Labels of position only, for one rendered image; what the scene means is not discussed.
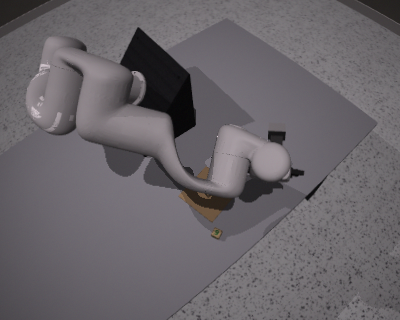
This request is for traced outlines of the tan flat mat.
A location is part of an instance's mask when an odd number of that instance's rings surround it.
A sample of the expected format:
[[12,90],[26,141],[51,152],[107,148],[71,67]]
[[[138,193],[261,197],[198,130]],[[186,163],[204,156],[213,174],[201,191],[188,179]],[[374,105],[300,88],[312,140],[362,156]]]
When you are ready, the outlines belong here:
[[[196,177],[207,179],[209,168],[206,166]],[[198,211],[201,215],[213,222],[221,211],[232,200],[210,196],[209,198],[204,193],[195,192],[185,188],[179,197]]]

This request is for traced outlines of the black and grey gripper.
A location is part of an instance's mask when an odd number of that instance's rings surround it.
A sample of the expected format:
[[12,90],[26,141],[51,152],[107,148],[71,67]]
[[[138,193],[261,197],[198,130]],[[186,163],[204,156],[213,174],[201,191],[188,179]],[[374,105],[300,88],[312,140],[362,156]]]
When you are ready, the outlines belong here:
[[[254,174],[254,172],[252,171],[252,168],[249,167],[248,173],[249,173],[250,177],[251,177],[252,179],[254,179],[253,177],[255,177],[255,174]],[[295,174],[295,175],[293,175],[293,174]],[[293,168],[290,166],[289,172],[288,172],[287,175],[286,175],[282,180],[280,180],[280,181],[287,181],[287,180],[289,181],[289,179],[292,178],[292,176],[297,177],[298,175],[304,176],[304,171],[303,171],[303,170],[298,170],[298,169],[293,169]],[[291,176],[291,177],[290,177],[290,176]]]

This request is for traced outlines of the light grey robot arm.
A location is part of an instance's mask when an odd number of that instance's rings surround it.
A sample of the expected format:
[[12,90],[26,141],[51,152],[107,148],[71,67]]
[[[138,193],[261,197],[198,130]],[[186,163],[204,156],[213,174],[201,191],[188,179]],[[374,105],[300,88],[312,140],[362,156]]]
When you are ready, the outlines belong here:
[[265,182],[287,175],[286,123],[269,123],[271,142],[238,125],[222,126],[207,179],[193,176],[179,159],[171,117],[138,106],[146,93],[143,74],[88,53],[83,42],[72,39],[47,38],[39,73],[27,88],[27,112],[45,132],[66,135],[77,129],[86,141],[153,157],[183,187],[222,198],[243,192],[249,167]]

